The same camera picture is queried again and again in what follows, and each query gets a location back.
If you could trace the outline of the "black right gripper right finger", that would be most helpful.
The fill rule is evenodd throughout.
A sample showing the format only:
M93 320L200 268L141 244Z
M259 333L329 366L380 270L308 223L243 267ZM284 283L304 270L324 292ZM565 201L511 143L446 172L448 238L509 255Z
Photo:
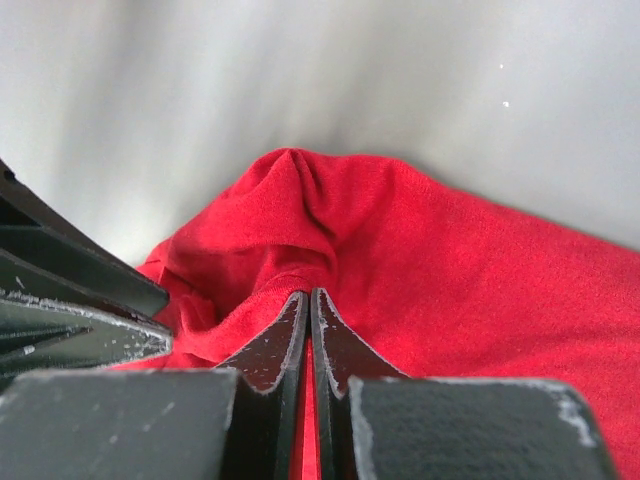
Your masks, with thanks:
M325 479L614 479L584 398L550 379L412 378L310 297Z

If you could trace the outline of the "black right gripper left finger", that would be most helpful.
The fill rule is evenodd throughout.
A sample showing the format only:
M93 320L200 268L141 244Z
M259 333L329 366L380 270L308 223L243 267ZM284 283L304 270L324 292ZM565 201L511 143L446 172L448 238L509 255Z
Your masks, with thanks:
M308 296L212 369L35 370L1 395L5 479L297 479Z

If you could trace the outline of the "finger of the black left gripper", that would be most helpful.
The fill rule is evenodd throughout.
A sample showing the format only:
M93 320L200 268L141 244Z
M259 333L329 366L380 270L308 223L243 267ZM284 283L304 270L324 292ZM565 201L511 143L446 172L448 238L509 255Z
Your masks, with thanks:
M82 369L156 358L171 351L170 330L120 305L86 304L1 292L1 378L30 370Z
M1 250L58 283L154 316L168 305L162 287L110 254L1 165Z

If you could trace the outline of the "dark red t-shirt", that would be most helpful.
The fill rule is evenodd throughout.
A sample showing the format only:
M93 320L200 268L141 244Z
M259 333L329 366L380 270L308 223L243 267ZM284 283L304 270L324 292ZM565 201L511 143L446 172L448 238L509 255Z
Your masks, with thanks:
M291 293L339 313L413 376L551 377L639 475L639 256L444 186L396 159L283 148L257 159L140 266L169 292L171 354L212 367Z

